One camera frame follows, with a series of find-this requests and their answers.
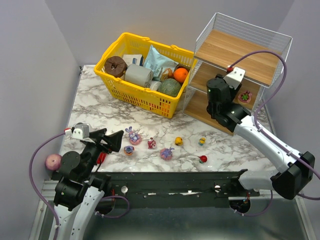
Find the pink bear with santa hat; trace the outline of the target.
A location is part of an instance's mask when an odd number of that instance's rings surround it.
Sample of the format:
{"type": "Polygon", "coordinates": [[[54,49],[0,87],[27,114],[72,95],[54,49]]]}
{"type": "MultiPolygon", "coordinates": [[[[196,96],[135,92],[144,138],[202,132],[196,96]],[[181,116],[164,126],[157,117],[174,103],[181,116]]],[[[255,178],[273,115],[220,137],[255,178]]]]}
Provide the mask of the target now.
{"type": "Polygon", "coordinates": [[[153,137],[151,137],[148,141],[147,141],[147,145],[148,145],[148,149],[155,149],[157,147],[156,141],[153,137]]]}

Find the yellow hair girl figure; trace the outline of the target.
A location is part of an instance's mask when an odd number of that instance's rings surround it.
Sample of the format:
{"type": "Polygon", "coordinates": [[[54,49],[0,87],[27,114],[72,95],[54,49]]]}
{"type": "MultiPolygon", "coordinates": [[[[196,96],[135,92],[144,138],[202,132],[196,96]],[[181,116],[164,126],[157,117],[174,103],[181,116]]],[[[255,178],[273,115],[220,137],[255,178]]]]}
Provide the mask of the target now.
{"type": "Polygon", "coordinates": [[[175,140],[174,140],[174,144],[176,146],[181,146],[183,145],[183,139],[181,137],[176,137],[175,140]]]}

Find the yellow hair blue figure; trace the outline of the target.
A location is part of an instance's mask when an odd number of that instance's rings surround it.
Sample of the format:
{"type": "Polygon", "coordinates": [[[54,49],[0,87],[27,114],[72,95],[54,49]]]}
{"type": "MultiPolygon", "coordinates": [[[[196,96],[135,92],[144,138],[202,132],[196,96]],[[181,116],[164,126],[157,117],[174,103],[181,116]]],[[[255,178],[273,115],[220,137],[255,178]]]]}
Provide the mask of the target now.
{"type": "Polygon", "coordinates": [[[199,139],[198,144],[200,146],[203,146],[205,144],[205,142],[206,142],[206,139],[204,137],[202,137],[202,138],[199,139]]]}

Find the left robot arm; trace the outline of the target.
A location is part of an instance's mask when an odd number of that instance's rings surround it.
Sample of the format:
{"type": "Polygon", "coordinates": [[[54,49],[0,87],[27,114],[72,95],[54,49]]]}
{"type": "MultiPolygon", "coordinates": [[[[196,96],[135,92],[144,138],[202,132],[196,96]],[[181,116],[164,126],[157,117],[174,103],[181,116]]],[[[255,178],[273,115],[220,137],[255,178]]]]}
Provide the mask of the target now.
{"type": "Polygon", "coordinates": [[[81,240],[100,200],[111,192],[111,177],[93,172],[101,154],[119,152],[123,130],[106,135],[103,128],[90,131],[87,124],[77,124],[64,133],[84,145],[82,153],[68,151],[60,161],[61,175],[55,187],[54,212],[56,223],[52,225],[51,240],[81,240]]]}

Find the pink strawberry cake toy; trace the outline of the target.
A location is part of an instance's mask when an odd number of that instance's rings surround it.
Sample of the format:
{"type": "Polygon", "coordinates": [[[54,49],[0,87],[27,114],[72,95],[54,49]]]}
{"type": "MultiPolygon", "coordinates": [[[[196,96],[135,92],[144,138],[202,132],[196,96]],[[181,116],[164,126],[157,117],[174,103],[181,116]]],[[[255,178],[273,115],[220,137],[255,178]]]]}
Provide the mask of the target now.
{"type": "Polygon", "coordinates": [[[251,102],[252,93],[250,91],[245,91],[239,94],[237,98],[240,102],[248,104],[251,102]]]}

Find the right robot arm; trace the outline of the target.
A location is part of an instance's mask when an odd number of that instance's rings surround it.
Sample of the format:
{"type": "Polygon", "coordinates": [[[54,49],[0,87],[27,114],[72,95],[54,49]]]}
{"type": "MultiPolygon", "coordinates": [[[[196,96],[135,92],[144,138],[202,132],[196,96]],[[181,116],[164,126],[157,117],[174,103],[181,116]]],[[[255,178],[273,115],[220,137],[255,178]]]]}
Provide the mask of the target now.
{"type": "Polygon", "coordinates": [[[208,80],[206,90],[206,110],[211,118],[250,142],[276,168],[275,172],[269,173],[243,173],[238,180],[242,187],[246,190],[274,190],[287,200],[294,199],[313,178],[315,156],[288,146],[265,129],[249,110],[234,103],[236,90],[231,89],[222,77],[208,80]]]}

